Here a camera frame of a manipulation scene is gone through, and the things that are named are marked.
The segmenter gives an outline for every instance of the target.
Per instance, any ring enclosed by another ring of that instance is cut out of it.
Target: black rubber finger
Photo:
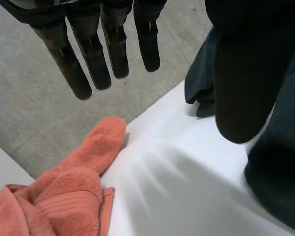
[[[90,98],[92,89],[69,43],[64,19],[45,26],[31,27],[44,41],[75,96],[81,100]]]
[[[266,21],[260,18],[219,40],[214,66],[216,123],[234,143],[257,135],[276,101],[295,53],[295,8],[289,12],[265,11]]]
[[[104,90],[112,82],[97,34],[99,15],[100,1],[92,0],[70,5],[67,17],[96,88]]]
[[[101,23],[112,70],[116,78],[124,78],[129,74],[129,65],[126,48],[127,37],[123,24],[131,11],[132,2],[119,4],[115,8],[113,5],[106,5],[104,2],[101,8]]]
[[[157,43],[157,24],[166,0],[135,0],[134,21],[138,33],[140,52],[145,69],[154,72],[160,67]]]

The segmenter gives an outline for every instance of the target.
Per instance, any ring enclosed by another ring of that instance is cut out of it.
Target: concrete floor
[[[103,117],[130,122],[150,107],[184,79],[211,28],[203,0],[169,0],[157,23],[161,68],[145,71],[131,13],[125,25],[129,76],[112,78],[106,91],[92,86],[91,99],[80,101],[43,42],[0,6],[0,147],[38,178],[78,147]],[[71,29],[68,34],[90,79]],[[99,36],[104,46],[101,28]]]

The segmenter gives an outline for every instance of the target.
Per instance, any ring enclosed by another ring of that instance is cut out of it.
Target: white surface
[[[28,185],[34,179],[0,148],[0,190],[6,184]]]
[[[116,188],[109,236],[293,236],[248,192],[245,145],[194,117],[183,82],[129,124],[102,178]]]

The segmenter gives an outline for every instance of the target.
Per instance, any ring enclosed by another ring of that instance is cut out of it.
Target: dark gray fabric
[[[295,56],[245,176],[261,204],[295,229]]]
[[[198,117],[211,116],[215,112],[213,71],[218,39],[217,30],[212,28],[185,79],[186,102],[200,102]]]

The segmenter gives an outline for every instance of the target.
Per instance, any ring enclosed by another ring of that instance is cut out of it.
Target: orange towel
[[[105,118],[57,167],[30,186],[0,193],[0,236],[106,236],[114,189],[100,174],[120,150],[126,124]]]

